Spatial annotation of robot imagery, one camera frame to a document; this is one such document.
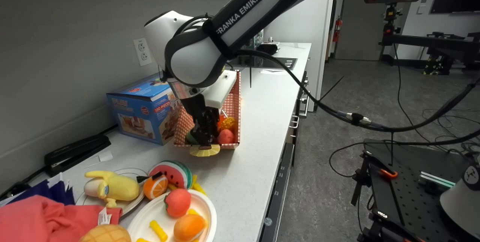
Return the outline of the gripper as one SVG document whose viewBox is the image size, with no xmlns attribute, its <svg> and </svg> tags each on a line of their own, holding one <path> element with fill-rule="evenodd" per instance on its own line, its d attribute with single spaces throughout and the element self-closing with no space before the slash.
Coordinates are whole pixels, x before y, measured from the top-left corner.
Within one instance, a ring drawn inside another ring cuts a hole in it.
<svg viewBox="0 0 480 242">
<path fill-rule="evenodd" d="M 207 122 L 207 145 L 216 144 L 219 131 L 219 112 L 218 108 L 206 105 L 203 94 L 197 94 L 193 97 L 181 99 L 182 105 L 190 116 L 192 116 L 194 127 L 192 136 L 199 145 L 206 145 L 206 122 Z"/>
</svg>

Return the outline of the red checkered box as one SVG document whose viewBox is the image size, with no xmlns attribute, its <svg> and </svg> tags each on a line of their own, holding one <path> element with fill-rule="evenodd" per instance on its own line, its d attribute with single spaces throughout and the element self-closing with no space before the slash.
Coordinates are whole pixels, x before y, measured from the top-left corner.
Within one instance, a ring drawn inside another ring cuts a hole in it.
<svg viewBox="0 0 480 242">
<path fill-rule="evenodd" d="M 235 143 L 227 143 L 221 146 L 223 149 L 236 149 L 240 145 L 241 130 L 241 73 L 240 71 L 225 70 L 218 78 L 216 83 L 204 90 L 206 93 L 206 103 L 214 104 L 219 110 L 219 116 L 234 117 L 237 121 L 235 134 Z M 194 127 L 192 116 L 187 113 L 185 108 L 179 108 L 179 119 L 177 129 L 174 135 L 174 145 L 179 148 L 191 148 L 192 145 L 185 142 L 185 136 Z"/>
</svg>

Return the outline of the blue cardboard toy box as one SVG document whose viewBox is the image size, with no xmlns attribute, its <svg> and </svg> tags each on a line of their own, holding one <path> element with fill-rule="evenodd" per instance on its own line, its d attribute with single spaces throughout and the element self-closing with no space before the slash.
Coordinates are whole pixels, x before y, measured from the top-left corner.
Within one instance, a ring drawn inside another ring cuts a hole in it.
<svg viewBox="0 0 480 242">
<path fill-rule="evenodd" d="M 158 145 L 173 139 L 182 104 L 158 73 L 107 93 L 106 97 L 124 135 Z"/>
</svg>

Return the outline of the black device on counter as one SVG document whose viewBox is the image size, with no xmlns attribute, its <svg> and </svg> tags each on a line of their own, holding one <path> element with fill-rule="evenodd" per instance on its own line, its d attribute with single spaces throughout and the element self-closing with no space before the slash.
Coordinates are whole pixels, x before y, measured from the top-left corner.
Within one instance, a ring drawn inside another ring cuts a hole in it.
<svg viewBox="0 0 480 242">
<path fill-rule="evenodd" d="M 274 42 L 267 42 L 259 44 L 255 50 L 269 55 L 274 55 L 278 52 L 279 47 L 278 44 L 275 44 Z"/>
</svg>

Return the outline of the watermelon slice plush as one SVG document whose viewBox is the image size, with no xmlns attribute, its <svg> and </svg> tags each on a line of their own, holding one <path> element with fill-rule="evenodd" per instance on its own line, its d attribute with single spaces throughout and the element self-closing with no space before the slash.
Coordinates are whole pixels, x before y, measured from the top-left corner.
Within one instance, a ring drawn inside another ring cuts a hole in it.
<svg viewBox="0 0 480 242">
<path fill-rule="evenodd" d="M 169 184 L 178 188 L 190 189 L 193 186 L 193 174 L 183 163 L 173 160 L 164 160 L 149 170 L 149 176 L 161 172 L 168 179 Z"/>
</svg>

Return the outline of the red apple plush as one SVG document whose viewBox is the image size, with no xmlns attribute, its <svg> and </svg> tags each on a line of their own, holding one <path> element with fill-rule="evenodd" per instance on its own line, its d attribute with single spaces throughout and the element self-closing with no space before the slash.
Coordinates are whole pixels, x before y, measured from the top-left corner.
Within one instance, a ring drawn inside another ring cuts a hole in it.
<svg viewBox="0 0 480 242">
<path fill-rule="evenodd" d="M 180 218 L 190 209 L 192 195 L 186 189 L 175 189 L 167 194 L 163 200 L 166 212 L 170 217 Z"/>
</svg>

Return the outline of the orange slice plush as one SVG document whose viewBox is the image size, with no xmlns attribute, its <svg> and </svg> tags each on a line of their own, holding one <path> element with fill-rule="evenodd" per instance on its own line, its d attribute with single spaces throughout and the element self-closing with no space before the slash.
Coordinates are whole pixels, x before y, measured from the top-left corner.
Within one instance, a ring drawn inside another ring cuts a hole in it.
<svg viewBox="0 0 480 242">
<path fill-rule="evenodd" d="M 164 174 L 155 174 L 144 181 L 143 193 L 149 200 L 163 195 L 168 189 L 169 181 Z"/>
</svg>

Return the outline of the black cooktop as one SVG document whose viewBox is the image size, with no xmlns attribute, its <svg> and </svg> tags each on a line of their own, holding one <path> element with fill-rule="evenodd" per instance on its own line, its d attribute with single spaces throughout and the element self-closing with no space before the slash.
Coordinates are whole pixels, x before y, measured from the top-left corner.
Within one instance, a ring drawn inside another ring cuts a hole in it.
<svg viewBox="0 0 480 242">
<path fill-rule="evenodd" d="M 292 70 L 295 67 L 297 62 L 297 58 L 287 58 L 287 57 L 277 57 L 281 63 L 283 63 L 286 67 Z M 254 57 L 254 56 L 238 56 L 237 58 L 228 61 L 233 67 L 238 68 L 267 68 L 267 69 L 283 69 L 278 63 L 271 61 L 269 59 L 264 59 L 261 57 Z"/>
</svg>

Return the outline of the small yellow plush piece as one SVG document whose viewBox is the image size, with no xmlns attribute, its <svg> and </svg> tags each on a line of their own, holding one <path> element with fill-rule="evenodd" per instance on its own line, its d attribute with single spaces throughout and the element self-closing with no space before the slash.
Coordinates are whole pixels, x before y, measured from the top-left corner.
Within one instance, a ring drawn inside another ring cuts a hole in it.
<svg viewBox="0 0 480 242">
<path fill-rule="evenodd" d="M 150 221 L 149 223 L 150 228 L 154 231 L 154 233 L 159 238 L 160 242 L 167 242 L 168 235 L 167 233 L 161 228 L 159 223 L 155 220 Z"/>
</svg>

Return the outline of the red fire extinguisher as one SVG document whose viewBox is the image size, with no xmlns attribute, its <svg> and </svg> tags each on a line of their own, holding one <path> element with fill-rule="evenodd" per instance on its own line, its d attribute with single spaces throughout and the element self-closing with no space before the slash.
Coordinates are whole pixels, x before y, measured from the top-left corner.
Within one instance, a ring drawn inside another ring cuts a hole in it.
<svg viewBox="0 0 480 242">
<path fill-rule="evenodd" d="M 334 34 L 332 38 L 332 41 L 334 43 L 338 42 L 339 36 L 341 34 L 342 24 L 343 24 L 342 18 L 341 16 L 338 16 L 334 24 Z"/>
</svg>

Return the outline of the blue cloth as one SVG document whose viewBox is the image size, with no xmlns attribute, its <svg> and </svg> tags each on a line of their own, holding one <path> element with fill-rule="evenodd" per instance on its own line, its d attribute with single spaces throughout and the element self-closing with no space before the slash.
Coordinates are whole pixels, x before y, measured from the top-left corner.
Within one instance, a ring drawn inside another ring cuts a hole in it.
<svg viewBox="0 0 480 242">
<path fill-rule="evenodd" d="M 69 186 L 68 182 L 64 182 L 63 180 L 59 180 L 58 182 L 49 182 L 48 180 L 44 180 L 30 189 L 27 189 L 26 191 L 10 198 L 2 206 L 36 195 L 43 196 L 64 205 L 75 204 L 73 189 Z"/>
</svg>

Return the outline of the red cloth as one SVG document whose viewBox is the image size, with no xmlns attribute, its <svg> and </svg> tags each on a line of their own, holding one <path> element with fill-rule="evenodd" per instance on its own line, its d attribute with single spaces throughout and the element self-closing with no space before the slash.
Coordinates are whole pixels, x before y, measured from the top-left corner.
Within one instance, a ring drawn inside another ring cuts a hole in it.
<svg viewBox="0 0 480 242">
<path fill-rule="evenodd" d="M 103 224 L 119 225 L 122 209 L 64 205 L 32 196 L 0 207 L 0 242 L 78 242 Z"/>
</svg>

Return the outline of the orange tool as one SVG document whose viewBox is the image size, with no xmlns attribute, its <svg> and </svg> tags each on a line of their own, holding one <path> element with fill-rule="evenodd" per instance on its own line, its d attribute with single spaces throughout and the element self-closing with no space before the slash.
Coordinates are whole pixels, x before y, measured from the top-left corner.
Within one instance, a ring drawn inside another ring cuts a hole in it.
<svg viewBox="0 0 480 242">
<path fill-rule="evenodd" d="M 391 181 L 391 180 L 396 179 L 398 177 L 397 172 L 395 172 L 395 171 L 391 172 L 390 170 L 385 170 L 385 169 L 380 169 L 378 171 L 378 174 L 388 181 Z"/>
</svg>

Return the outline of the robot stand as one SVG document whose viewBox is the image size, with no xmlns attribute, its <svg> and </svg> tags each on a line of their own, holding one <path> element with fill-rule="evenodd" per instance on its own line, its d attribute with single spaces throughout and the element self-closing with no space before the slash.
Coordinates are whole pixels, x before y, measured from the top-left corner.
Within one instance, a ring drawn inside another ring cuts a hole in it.
<svg viewBox="0 0 480 242">
<path fill-rule="evenodd" d="M 365 139 L 355 171 L 351 204 L 371 187 L 370 228 L 358 242 L 480 242 L 480 163 L 476 158 Z M 388 181 L 380 169 L 397 172 Z M 420 182 L 420 172 L 456 185 L 442 189 Z"/>
</svg>

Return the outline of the green white bar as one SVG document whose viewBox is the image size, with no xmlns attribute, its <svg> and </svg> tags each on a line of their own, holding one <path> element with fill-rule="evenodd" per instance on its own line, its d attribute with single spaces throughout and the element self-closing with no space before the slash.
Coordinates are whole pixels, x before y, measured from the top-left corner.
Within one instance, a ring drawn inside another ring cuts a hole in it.
<svg viewBox="0 0 480 242">
<path fill-rule="evenodd" d="M 447 179 L 443 179 L 441 177 L 438 177 L 423 171 L 420 172 L 419 181 L 424 182 L 425 184 L 428 184 L 428 185 L 435 185 L 439 188 L 446 189 L 446 190 L 451 189 L 456 185 L 456 183 L 451 182 Z"/>
</svg>

